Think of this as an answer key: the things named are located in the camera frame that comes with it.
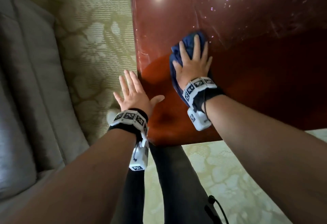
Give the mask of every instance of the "black pants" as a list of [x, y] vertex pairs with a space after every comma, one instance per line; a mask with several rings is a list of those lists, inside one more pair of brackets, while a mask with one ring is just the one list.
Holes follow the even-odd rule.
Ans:
[[[182, 146], [149, 145], [162, 189], [165, 223], [212, 224], [204, 207], [217, 213]], [[129, 170], [111, 224], [143, 223], [144, 194], [144, 171]]]

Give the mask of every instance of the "blue cloth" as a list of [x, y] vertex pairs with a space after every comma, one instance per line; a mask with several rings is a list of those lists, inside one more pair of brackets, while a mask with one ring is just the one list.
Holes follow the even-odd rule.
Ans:
[[[200, 47], [201, 47], [201, 56], [202, 56], [202, 52], [203, 52], [203, 49], [204, 49], [204, 44], [205, 44], [205, 42], [207, 40], [202, 32], [198, 31], [198, 32], [191, 33], [188, 36], [184, 37], [183, 40], [182, 40], [183, 43], [184, 43], [186, 52], [187, 52], [188, 56], [190, 57], [190, 59], [192, 59], [192, 57], [193, 57], [194, 36], [196, 34], [198, 34], [199, 35], [199, 38], [200, 38]], [[176, 80], [176, 71], [175, 71], [175, 68], [174, 68], [174, 65], [173, 65], [173, 61], [175, 60], [181, 66], [183, 66], [179, 44], [174, 45], [171, 48], [171, 51], [173, 52], [170, 55], [170, 57], [169, 57], [171, 81], [173, 83], [173, 87], [176, 90], [177, 94], [182, 98], [182, 100], [186, 103], [186, 105], [189, 106], [188, 103], [186, 102], [186, 100], [183, 98], [183, 91], [182, 91], [182, 89], [179, 87], [179, 85], [177, 83], [177, 80]]]

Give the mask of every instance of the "finger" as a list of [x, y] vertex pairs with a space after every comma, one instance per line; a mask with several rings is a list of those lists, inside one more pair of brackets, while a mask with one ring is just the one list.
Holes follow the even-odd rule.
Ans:
[[128, 87], [127, 87], [126, 81], [123, 76], [119, 76], [119, 82], [120, 82], [120, 86], [122, 88], [124, 98], [128, 97], [129, 91], [128, 91]]
[[129, 74], [130, 74], [130, 76], [131, 76], [131, 78], [133, 80], [133, 83], [134, 83], [134, 87], [135, 87], [136, 92], [144, 92], [144, 89], [143, 89], [143, 87], [141, 85], [141, 82], [137, 78], [137, 75], [135, 74], [135, 72], [130, 71]]
[[179, 77], [179, 75], [182, 73], [182, 66], [181, 64], [179, 64], [177, 61], [173, 61], [173, 66], [175, 68], [175, 71], [176, 71], [176, 78]]
[[121, 105], [124, 102], [124, 99], [117, 92], [114, 92], [113, 95], [116, 98], [119, 105]]
[[150, 100], [150, 103], [151, 103], [152, 107], [154, 107], [154, 106], [156, 106], [157, 103], [160, 103], [163, 99], [165, 99], [164, 95], [158, 95], [158, 96], [155, 96], [154, 98], [152, 98]]
[[210, 58], [208, 59], [207, 65], [205, 67], [206, 71], [209, 72], [210, 66], [211, 66], [211, 62], [212, 62], [212, 56], [210, 56]]
[[203, 65], [206, 65], [207, 61], [208, 61], [208, 42], [206, 41], [204, 44], [201, 62]]
[[136, 92], [135, 86], [134, 86], [133, 80], [132, 80], [132, 78], [131, 78], [131, 76], [129, 74], [129, 71], [128, 70], [124, 70], [124, 74], [125, 74], [125, 78], [127, 80], [127, 85], [128, 85], [129, 93]]
[[194, 50], [193, 50], [193, 60], [200, 61], [201, 48], [200, 48], [200, 38], [199, 35], [194, 36]]
[[180, 41], [180, 53], [181, 53], [181, 57], [182, 57], [182, 63], [183, 65], [185, 65], [186, 63], [188, 63], [190, 61], [190, 57], [188, 56], [184, 43], [182, 41]]

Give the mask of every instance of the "sofa cushion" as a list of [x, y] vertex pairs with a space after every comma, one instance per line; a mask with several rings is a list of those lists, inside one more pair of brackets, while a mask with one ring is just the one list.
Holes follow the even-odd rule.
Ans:
[[32, 150], [0, 70], [0, 199], [27, 189], [35, 181]]
[[1, 63], [40, 171], [67, 164], [89, 147], [71, 104], [53, 23], [29, 0], [0, 0]]

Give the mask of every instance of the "hand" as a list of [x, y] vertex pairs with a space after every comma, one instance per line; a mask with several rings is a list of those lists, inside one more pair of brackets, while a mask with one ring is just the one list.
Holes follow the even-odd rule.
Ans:
[[148, 118], [150, 118], [154, 106], [165, 99], [165, 97], [163, 95], [158, 95], [149, 100], [136, 74], [133, 71], [129, 72], [128, 70], [125, 70], [124, 74], [128, 86], [126, 85], [124, 77], [119, 76], [124, 99], [118, 93], [113, 93], [120, 105], [121, 111], [128, 110], [130, 108], [137, 108], [143, 110], [147, 114]]
[[200, 39], [198, 35], [194, 36], [194, 50], [192, 60], [190, 60], [190, 57], [188, 56], [182, 41], [180, 41], [180, 52], [183, 67], [177, 61], [173, 61], [173, 65], [176, 70], [176, 80], [178, 85], [182, 90], [184, 90], [191, 80], [208, 76], [212, 57], [208, 59], [208, 42], [206, 42], [204, 45], [201, 57]]

